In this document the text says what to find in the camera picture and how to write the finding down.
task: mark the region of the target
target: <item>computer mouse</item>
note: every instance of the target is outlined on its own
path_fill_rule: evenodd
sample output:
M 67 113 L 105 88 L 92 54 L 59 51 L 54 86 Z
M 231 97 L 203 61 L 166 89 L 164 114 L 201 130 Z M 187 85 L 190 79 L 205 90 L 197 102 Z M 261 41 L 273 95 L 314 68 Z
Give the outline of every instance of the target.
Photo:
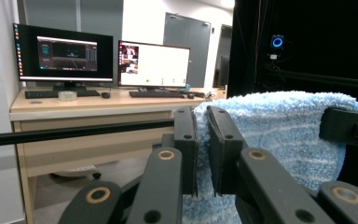
M 110 98 L 110 92 L 103 92 L 103 93 L 101 93 L 101 96 L 102 96 L 104 99 L 109 99 L 109 98 Z

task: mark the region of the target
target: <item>roll of tape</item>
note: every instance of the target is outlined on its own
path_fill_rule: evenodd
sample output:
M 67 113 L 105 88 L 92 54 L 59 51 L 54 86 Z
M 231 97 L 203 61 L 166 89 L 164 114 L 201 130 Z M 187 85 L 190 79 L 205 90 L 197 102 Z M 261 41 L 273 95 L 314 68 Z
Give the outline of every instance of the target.
M 58 99 L 61 101 L 75 101 L 77 93 L 75 91 L 60 91 L 58 92 Z

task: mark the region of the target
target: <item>floor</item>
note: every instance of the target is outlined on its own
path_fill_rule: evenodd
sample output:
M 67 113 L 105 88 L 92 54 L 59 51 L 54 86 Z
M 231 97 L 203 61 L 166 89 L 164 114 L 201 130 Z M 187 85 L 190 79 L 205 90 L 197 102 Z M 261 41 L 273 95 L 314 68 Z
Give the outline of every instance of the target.
M 147 159 L 148 157 L 133 158 L 96 165 L 102 174 L 99 180 L 111 181 L 122 187 L 144 172 Z M 75 195 L 92 181 L 99 180 L 94 179 L 92 175 L 83 177 L 39 176 L 34 223 L 58 223 L 63 210 Z

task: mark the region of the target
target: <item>gray door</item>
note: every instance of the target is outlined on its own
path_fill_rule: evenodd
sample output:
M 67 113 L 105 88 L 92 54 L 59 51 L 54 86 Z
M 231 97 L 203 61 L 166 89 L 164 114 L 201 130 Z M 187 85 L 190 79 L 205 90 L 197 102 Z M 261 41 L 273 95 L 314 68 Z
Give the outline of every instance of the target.
M 172 13 L 165 15 L 164 45 L 190 48 L 187 84 L 204 87 L 211 24 Z

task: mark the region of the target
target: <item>white screen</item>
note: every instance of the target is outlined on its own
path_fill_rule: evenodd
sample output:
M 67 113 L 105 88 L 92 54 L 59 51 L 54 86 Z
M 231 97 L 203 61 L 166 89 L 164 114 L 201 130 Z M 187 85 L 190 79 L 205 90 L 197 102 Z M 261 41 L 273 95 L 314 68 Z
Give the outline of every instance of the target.
M 190 49 L 119 42 L 119 85 L 185 87 Z

